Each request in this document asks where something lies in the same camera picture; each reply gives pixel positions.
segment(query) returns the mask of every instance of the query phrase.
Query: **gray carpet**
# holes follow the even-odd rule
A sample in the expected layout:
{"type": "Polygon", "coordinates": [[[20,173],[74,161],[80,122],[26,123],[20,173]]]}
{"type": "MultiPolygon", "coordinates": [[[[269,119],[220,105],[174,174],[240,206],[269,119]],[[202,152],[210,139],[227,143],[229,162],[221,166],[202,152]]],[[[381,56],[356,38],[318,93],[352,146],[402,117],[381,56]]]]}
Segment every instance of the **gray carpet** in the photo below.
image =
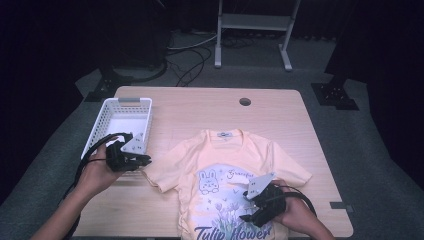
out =
{"type": "MultiPolygon", "coordinates": [[[[173,46],[204,37],[176,34],[173,46]]],[[[271,88],[298,90],[305,102],[324,154],[349,212],[354,234],[349,239],[424,239],[424,193],[390,159],[370,116],[366,84],[348,80],[345,90],[359,111],[320,106],[311,83],[327,83],[324,73],[335,43],[292,39],[288,53],[294,70],[285,72],[277,50],[281,40],[255,39],[244,48],[223,48],[222,68],[213,67],[213,52],[188,87],[271,88]]],[[[204,56],[207,52],[198,49],[204,56]]],[[[197,53],[169,56],[168,70],[142,86],[175,86],[178,77],[201,59],[197,53]]],[[[118,69],[136,77],[156,70],[118,69]]],[[[76,84],[84,96],[100,79],[98,71],[76,84]]],[[[72,181],[101,102],[82,102],[51,136],[12,194],[0,207],[0,239],[28,239],[55,210],[72,181]]]]}

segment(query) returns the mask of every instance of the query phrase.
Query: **dark background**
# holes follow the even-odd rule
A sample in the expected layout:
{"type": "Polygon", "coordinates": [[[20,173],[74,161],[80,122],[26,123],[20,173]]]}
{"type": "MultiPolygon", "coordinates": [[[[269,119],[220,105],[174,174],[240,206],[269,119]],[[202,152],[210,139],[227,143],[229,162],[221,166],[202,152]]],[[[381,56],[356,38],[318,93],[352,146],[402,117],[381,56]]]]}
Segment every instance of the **dark background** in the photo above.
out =
{"type": "MultiPolygon", "coordinates": [[[[285,14],[288,2],[225,1],[224,10],[285,14]]],[[[165,10],[153,0],[0,1],[2,201],[82,101],[77,79],[105,65],[157,66],[164,32],[216,28],[216,0],[163,3],[165,10]]],[[[392,159],[421,187],[423,16],[422,0],[303,0],[292,34],[337,39],[326,72],[367,83],[392,159]]]]}

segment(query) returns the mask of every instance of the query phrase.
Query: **bunny graphic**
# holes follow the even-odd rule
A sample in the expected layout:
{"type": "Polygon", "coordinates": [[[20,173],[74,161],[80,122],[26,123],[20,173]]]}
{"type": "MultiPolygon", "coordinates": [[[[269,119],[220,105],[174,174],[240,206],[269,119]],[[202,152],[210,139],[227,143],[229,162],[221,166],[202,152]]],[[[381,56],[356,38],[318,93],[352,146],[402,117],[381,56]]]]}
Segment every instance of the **bunny graphic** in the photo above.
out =
{"type": "Polygon", "coordinates": [[[203,195],[206,195],[210,192],[216,193],[219,191],[215,170],[210,170],[208,175],[206,175],[204,171],[200,171],[199,178],[199,190],[203,195]]]}

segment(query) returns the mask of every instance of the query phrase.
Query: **table hole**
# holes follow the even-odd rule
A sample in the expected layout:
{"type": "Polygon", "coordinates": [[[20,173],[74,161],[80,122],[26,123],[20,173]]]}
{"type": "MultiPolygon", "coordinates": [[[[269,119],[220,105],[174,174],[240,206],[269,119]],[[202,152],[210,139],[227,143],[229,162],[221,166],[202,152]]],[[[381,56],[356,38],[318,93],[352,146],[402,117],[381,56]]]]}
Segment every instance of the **table hole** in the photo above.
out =
{"type": "Polygon", "coordinates": [[[249,106],[252,103],[248,98],[240,98],[240,104],[243,106],[249,106]]]}

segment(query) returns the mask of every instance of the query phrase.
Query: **table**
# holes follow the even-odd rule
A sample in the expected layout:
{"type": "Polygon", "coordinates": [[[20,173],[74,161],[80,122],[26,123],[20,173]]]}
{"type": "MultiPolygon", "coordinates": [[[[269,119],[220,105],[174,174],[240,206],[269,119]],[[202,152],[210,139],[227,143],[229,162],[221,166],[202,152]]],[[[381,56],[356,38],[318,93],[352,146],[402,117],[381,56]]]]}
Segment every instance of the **table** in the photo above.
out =
{"type": "Polygon", "coordinates": [[[217,37],[215,45],[215,67],[221,68],[221,33],[222,29],[253,29],[253,30],[272,30],[286,32],[284,42],[278,44],[278,49],[283,59],[284,69],[288,72],[293,70],[287,54],[287,45],[289,44],[291,32],[296,20],[297,11],[300,6],[300,0],[296,0],[290,16],[264,16],[251,14],[231,14],[222,12],[223,0],[219,1],[217,37]]]}
{"type": "MultiPolygon", "coordinates": [[[[121,87],[115,97],[152,99],[147,154],[164,155],[201,129],[243,129],[277,142],[313,174],[301,191],[336,237],[353,228],[299,92],[295,90],[121,87]],[[242,101],[250,105],[243,106],[242,101]]],[[[178,237],[176,191],[159,193],[140,171],[127,172],[94,197],[81,214],[75,236],[178,237]]],[[[304,236],[290,232],[290,237],[304,236]]]]}

